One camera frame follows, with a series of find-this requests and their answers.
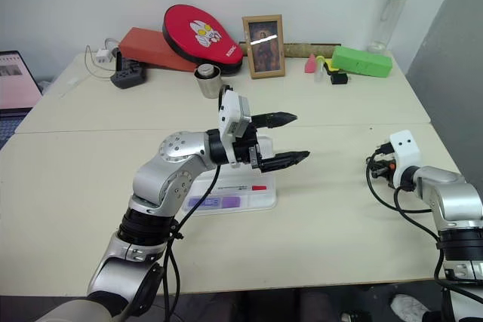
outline white shoe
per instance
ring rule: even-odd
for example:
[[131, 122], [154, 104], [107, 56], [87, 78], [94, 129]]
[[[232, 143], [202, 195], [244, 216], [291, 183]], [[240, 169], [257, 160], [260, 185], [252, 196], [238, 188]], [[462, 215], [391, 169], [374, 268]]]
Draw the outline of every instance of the white shoe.
[[429, 311], [423, 303], [407, 294], [396, 294], [391, 309], [404, 322], [422, 322], [423, 315]]

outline wooden picture frame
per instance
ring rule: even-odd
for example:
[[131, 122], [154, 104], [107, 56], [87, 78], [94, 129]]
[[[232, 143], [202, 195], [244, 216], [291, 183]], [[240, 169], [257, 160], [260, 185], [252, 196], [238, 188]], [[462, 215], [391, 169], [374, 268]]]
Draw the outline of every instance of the wooden picture frame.
[[243, 17], [248, 64], [252, 78], [285, 75], [281, 15]]

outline green box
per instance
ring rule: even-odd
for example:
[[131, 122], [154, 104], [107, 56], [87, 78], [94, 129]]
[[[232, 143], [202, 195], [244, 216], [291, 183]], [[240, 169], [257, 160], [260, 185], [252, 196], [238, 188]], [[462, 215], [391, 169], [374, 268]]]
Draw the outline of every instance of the green box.
[[387, 77], [392, 69], [392, 59], [338, 45], [332, 54], [332, 66], [360, 75]]

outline white power adapter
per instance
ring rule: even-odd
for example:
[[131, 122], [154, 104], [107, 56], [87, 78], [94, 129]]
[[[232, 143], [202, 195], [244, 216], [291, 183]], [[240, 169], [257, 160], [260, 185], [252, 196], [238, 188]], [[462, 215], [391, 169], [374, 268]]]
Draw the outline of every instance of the white power adapter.
[[109, 63], [112, 59], [112, 54], [109, 49], [99, 49], [96, 53], [96, 61], [98, 63]]

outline laptop screen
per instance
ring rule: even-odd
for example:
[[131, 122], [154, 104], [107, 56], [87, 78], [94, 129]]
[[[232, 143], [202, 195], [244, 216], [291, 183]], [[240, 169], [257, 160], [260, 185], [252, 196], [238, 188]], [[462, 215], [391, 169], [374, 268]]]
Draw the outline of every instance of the laptop screen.
[[0, 109], [31, 109], [41, 97], [20, 54], [0, 52]]

